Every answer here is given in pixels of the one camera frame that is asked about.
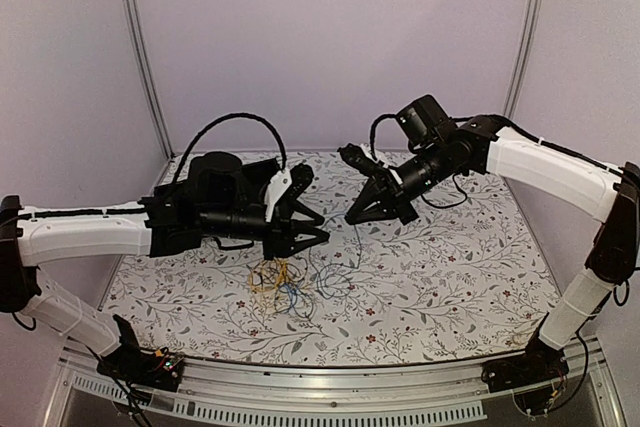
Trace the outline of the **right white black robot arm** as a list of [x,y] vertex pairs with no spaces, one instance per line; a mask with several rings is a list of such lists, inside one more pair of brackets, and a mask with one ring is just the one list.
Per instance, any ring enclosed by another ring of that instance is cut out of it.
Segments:
[[480,114],[455,119],[425,95],[394,116],[413,157],[393,167],[372,147],[348,144],[342,160],[367,181],[349,209],[351,225],[416,219],[412,202],[441,181],[470,172],[512,179],[589,214],[600,228],[584,268],[544,318],[517,362],[517,374],[537,383],[562,349],[614,289],[636,272],[639,252],[639,168],[615,167],[526,132],[510,119]]

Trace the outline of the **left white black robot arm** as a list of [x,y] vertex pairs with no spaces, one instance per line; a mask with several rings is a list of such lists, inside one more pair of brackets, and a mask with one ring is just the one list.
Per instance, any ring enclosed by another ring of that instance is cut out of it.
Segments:
[[300,195],[311,185],[310,166],[279,159],[246,164],[234,154],[185,153],[172,180],[126,204],[82,209],[24,207],[17,195],[1,201],[1,310],[48,324],[84,344],[128,381],[148,373],[128,321],[96,311],[39,274],[50,261],[110,255],[170,257],[203,240],[259,242],[266,260],[282,260],[328,241],[323,217]]

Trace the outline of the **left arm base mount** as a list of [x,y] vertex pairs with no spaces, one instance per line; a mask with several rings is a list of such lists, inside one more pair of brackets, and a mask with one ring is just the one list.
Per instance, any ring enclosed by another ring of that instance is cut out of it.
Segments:
[[113,379],[162,391],[176,392],[182,381],[185,355],[167,347],[154,352],[141,349],[130,323],[119,315],[113,319],[119,328],[119,346],[100,356],[97,372]]

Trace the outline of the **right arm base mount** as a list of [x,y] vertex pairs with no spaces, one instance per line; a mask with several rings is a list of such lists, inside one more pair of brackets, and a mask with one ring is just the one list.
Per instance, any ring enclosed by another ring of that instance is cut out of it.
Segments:
[[481,380],[490,392],[500,392],[564,377],[568,372],[564,350],[533,337],[523,353],[484,362]]

